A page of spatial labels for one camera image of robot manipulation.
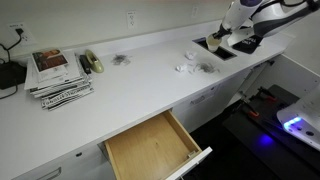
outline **robotic arm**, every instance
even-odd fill
[[[302,0],[288,5],[284,0],[235,0],[227,11],[218,32],[212,36],[221,39],[237,31],[241,25],[251,19],[254,34],[260,37],[272,36],[302,17],[318,10],[320,1]],[[294,7],[285,13],[282,6]]]

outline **stack of papers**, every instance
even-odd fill
[[[29,90],[35,98],[41,98],[43,109],[53,110],[94,92],[92,79],[84,72],[79,59],[73,52],[64,52],[64,55],[69,62],[65,66],[67,74],[45,81],[39,80],[33,60],[28,61],[24,89]]]

